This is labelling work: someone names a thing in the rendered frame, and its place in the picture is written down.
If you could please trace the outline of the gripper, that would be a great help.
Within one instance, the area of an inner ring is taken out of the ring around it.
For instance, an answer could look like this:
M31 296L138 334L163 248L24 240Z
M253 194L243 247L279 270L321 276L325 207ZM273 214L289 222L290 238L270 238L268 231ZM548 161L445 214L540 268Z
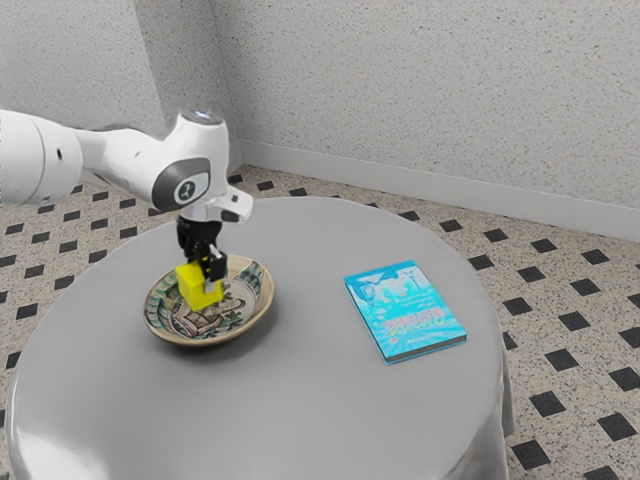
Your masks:
M227 274L227 256L217 247L222 230L219 221L194 221L179 216L176 221L178 245L188 261L201 259L204 292L212 293Z

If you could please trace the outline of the painted ceramic bowl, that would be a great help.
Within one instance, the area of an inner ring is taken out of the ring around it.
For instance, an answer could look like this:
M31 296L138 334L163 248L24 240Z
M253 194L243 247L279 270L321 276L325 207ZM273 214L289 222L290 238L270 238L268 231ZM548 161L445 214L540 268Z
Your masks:
M251 329L268 311L275 284L269 270L247 257L228 259L222 300L193 311L180 295L173 271L149 290L144 305L147 328L162 340L205 347L232 340Z

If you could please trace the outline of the yellow block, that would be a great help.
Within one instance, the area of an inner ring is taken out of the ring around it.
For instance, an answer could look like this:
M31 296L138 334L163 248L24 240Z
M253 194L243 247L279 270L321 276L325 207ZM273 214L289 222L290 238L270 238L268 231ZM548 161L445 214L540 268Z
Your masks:
M197 261L177 266L175 273L179 293L191 310L202 310L223 299L222 282L207 280Z

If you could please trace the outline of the blue book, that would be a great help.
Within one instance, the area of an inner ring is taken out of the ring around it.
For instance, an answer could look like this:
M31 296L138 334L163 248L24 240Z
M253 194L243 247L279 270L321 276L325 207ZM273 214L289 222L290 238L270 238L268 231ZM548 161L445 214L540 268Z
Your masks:
M467 340L463 326L413 260L347 276L344 285L388 365Z

